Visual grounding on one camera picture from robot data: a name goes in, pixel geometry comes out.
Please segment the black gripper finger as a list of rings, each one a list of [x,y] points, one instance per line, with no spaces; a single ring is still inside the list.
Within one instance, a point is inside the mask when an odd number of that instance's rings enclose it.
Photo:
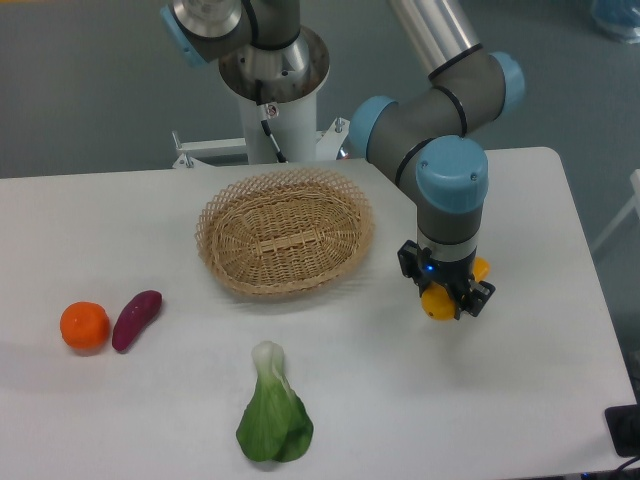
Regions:
[[[420,249],[417,243],[407,240],[397,252],[397,257],[402,275],[409,278],[418,288],[419,293],[424,292],[424,275],[419,265]]]
[[[495,293],[495,286],[484,280],[469,280],[456,286],[454,292],[454,319],[467,314],[477,317]]]

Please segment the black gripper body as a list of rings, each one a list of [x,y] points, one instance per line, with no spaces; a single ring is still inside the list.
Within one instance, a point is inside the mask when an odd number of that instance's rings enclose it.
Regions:
[[[478,292],[475,276],[472,273],[475,257],[476,249],[459,260],[438,260],[431,249],[418,246],[417,265],[420,274],[416,285],[419,295],[422,296],[432,284],[437,284],[443,287],[454,301],[475,299]]]

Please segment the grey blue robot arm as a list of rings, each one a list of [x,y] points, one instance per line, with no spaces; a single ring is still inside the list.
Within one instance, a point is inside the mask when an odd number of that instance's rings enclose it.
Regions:
[[[524,76],[509,55],[483,48],[458,2],[391,7],[430,86],[403,104],[365,101],[348,141],[416,205],[417,237],[398,259],[424,310],[435,318],[475,316],[494,287],[476,255],[488,159],[469,134],[521,101]],[[301,23],[298,2],[173,1],[160,15],[189,64],[218,64],[239,102],[251,163],[317,158],[316,94],[329,54]]]

